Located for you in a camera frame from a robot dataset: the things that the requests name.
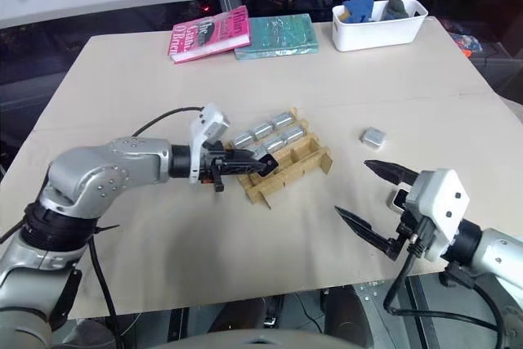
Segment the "pink book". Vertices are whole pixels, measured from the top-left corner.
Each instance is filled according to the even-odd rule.
[[[217,16],[174,25],[168,55],[181,63],[250,42],[247,7],[240,6]]]

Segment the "book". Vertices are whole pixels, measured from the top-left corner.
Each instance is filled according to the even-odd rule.
[[[240,6],[217,16],[174,25],[168,55],[181,63],[249,43],[247,7]]]
[[[318,51],[308,14],[249,18],[251,45],[235,49],[236,59],[298,55]]]

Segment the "teal book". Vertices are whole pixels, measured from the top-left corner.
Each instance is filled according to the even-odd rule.
[[[308,14],[249,18],[251,45],[235,49],[236,59],[316,53],[318,40]]]

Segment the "white plastic bin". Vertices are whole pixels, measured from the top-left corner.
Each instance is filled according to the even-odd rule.
[[[333,41],[339,51],[385,47],[411,43],[418,33],[423,20],[428,15],[427,9],[417,0],[402,0],[409,18],[403,20],[384,20],[383,9],[388,0],[374,2],[371,20],[361,24],[344,24],[339,16],[345,11],[343,6],[333,7]]]

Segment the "blue object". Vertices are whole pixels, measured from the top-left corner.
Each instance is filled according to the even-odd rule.
[[[351,16],[343,20],[345,24],[360,24],[369,22],[373,14],[374,0],[346,0],[343,6],[351,12]]]
[[[318,40],[308,14],[249,18],[251,45],[235,49],[236,59],[300,55],[318,51]]]

